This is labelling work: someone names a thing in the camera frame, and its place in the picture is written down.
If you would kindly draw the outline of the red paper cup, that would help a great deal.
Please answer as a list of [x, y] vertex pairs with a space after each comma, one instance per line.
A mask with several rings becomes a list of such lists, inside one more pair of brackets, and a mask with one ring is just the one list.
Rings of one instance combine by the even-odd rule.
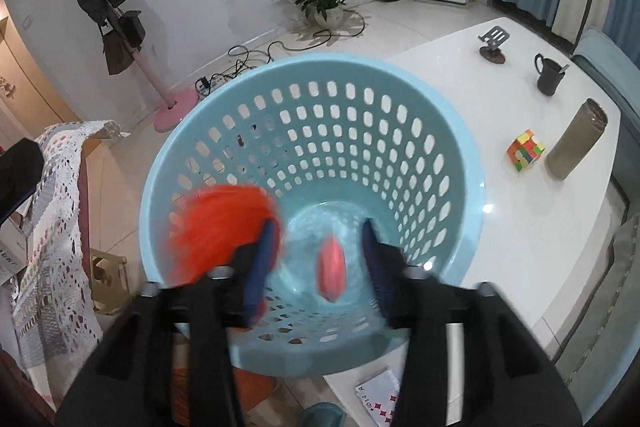
[[235, 251], [254, 244], [262, 227], [274, 225], [274, 265], [280, 251], [282, 228], [273, 199], [254, 185], [218, 184], [186, 198], [179, 224], [168, 234], [168, 281], [172, 285], [197, 281], [210, 269], [228, 265]]

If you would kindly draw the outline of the red crumpled trash piece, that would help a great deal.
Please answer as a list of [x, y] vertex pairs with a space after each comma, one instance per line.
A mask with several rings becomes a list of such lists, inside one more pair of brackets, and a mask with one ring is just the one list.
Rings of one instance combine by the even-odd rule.
[[320, 295], [329, 303], [335, 303], [345, 290], [345, 255], [334, 234], [330, 234], [320, 247], [317, 282]]

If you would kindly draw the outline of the woven striped tablecloth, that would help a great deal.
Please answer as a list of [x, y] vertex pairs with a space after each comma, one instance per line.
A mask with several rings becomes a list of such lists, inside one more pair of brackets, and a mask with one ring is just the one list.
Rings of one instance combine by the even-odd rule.
[[30, 251], [12, 320], [26, 373], [36, 392], [53, 404], [62, 401], [102, 338], [82, 266], [82, 147], [91, 138], [122, 135], [115, 121], [97, 120], [55, 124], [36, 139], [43, 174], [28, 207]]

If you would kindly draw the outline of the brown hanging bag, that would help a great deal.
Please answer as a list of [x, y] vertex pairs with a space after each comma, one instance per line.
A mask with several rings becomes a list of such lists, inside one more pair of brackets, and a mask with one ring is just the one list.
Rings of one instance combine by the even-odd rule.
[[101, 34], [101, 37], [107, 72], [111, 76], [125, 72], [134, 62], [125, 40], [114, 28], [109, 29], [105, 34]]

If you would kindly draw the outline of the pink coat rack stand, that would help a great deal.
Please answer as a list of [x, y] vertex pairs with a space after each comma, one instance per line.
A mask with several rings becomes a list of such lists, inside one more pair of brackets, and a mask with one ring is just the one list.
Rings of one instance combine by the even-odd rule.
[[122, 30], [122, 26], [119, 23], [119, 15], [113, 8], [108, 9], [108, 20], [112, 27], [118, 33], [122, 44], [124, 45], [127, 53], [131, 56], [134, 62], [137, 64], [138, 69], [149, 81], [149, 84], [157, 92], [164, 104], [160, 106], [154, 115], [154, 129], [157, 132], [165, 133], [180, 124], [186, 115], [188, 115], [195, 106], [198, 105], [198, 92], [193, 87], [187, 87], [174, 91], [169, 91], [165, 88], [163, 80], [155, 72], [151, 62], [139, 51], [138, 48], [133, 48], [129, 44], [129, 40], [126, 34]]

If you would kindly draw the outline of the small black hanging bag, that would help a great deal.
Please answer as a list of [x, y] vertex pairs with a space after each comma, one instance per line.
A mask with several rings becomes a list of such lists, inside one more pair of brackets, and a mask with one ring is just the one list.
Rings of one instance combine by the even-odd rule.
[[119, 15], [119, 26], [124, 34], [128, 44], [133, 48], [140, 50], [146, 32], [140, 20], [141, 12], [139, 10], [131, 10]]

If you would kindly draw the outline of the colourful puzzle cube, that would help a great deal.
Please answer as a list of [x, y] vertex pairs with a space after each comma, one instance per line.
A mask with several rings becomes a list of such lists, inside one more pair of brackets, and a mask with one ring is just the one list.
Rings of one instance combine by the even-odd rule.
[[509, 145], [506, 149], [506, 156], [516, 171], [522, 171], [534, 165], [541, 158], [545, 149], [544, 144], [537, 139], [534, 132], [527, 129]]

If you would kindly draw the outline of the grey cylindrical thermos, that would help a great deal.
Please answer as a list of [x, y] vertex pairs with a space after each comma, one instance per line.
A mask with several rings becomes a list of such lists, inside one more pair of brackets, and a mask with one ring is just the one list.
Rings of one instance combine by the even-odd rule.
[[546, 167], [551, 176], [565, 180], [596, 145], [607, 125], [608, 116], [602, 106], [587, 98], [547, 155]]

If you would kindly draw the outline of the light blue perforated basket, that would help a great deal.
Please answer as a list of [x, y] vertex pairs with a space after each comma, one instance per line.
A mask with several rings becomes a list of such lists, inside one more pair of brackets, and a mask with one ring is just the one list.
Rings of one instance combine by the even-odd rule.
[[[480, 240], [480, 155], [452, 105], [381, 61], [310, 54], [254, 69], [209, 95], [168, 136], [146, 178], [139, 215], [144, 272], [168, 286], [168, 234], [186, 198], [253, 184], [283, 230], [265, 314], [230, 336], [232, 363], [277, 377], [346, 371], [404, 342], [376, 305], [360, 247], [371, 221], [409, 265], [459, 284]], [[346, 287], [318, 291], [322, 243], [337, 237]]]

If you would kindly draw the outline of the dark grey mug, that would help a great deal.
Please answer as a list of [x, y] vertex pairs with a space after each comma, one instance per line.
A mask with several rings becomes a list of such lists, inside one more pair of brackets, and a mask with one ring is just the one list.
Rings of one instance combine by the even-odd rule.
[[570, 64], [561, 65], [541, 53], [535, 55], [534, 65], [538, 72], [537, 89], [545, 96], [555, 95]]

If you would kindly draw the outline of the phone stand on table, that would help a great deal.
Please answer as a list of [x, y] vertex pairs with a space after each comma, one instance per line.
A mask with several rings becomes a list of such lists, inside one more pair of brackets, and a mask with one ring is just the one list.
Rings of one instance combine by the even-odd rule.
[[506, 62], [500, 46], [510, 38], [510, 34], [504, 28], [496, 25], [478, 38], [484, 43], [478, 50], [481, 57], [492, 64], [502, 65]]

